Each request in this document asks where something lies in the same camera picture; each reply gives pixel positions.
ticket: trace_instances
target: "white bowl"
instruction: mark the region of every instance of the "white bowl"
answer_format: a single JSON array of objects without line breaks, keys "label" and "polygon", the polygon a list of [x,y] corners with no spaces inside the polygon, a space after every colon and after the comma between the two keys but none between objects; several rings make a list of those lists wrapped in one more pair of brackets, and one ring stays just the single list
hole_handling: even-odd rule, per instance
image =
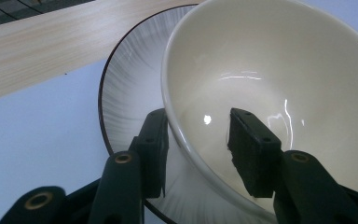
[{"label": "white bowl", "polygon": [[207,1],[173,31],[161,85],[182,149],[230,201],[238,192],[272,211],[231,162],[231,107],[358,191],[358,34],[340,21],[292,1]]}]

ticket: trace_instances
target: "wood grain surface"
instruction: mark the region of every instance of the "wood grain surface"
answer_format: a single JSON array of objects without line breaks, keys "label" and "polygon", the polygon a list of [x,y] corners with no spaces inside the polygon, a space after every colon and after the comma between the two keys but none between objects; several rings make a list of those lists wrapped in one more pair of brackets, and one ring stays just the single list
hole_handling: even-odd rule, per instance
[{"label": "wood grain surface", "polygon": [[138,22],[202,0],[96,0],[0,25],[0,96],[108,57]]}]

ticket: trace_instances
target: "screw hole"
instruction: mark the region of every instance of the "screw hole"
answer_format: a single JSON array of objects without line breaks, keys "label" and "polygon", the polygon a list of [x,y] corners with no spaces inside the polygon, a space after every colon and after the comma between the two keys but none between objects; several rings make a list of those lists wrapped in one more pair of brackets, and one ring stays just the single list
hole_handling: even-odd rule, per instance
[{"label": "screw hole", "polygon": [[310,160],[310,158],[308,158],[308,156],[301,154],[301,153],[293,153],[292,159],[294,161],[299,161],[299,162],[307,162]]},{"label": "screw hole", "polygon": [[132,160],[132,156],[130,154],[123,154],[115,157],[116,163],[127,163]]},{"label": "screw hole", "polygon": [[35,210],[50,203],[52,198],[53,194],[51,192],[40,192],[28,199],[24,207],[28,210]]}]

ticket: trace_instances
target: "plate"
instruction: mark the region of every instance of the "plate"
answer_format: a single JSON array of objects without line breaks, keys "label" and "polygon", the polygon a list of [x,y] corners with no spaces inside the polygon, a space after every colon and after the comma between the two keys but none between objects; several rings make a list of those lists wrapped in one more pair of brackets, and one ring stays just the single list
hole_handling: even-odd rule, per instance
[{"label": "plate", "polygon": [[[137,24],[111,53],[100,84],[99,113],[108,151],[127,150],[146,115],[163,107],[160,68],[176,23],[194,6],[162,11]],[[187,160],[170,130],[166,197],[148,200],[149,208],[167,222],[275,223],[271,213],[238,194],[226,201]]]}]

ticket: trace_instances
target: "white table surface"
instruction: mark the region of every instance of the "white table surface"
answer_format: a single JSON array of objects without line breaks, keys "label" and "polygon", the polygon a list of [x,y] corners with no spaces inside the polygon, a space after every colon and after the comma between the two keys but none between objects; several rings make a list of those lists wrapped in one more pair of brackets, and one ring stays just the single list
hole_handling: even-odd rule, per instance
[{"label": "white table surface", "polygon": [[[358,0],[303,2],[358,32]],[[0,218],[31,189],[60,186],[68,194],[101,176],[108,158],[97,106],[104,64],[0,97]],[[161,221],[146,212],[146,223]]]}]

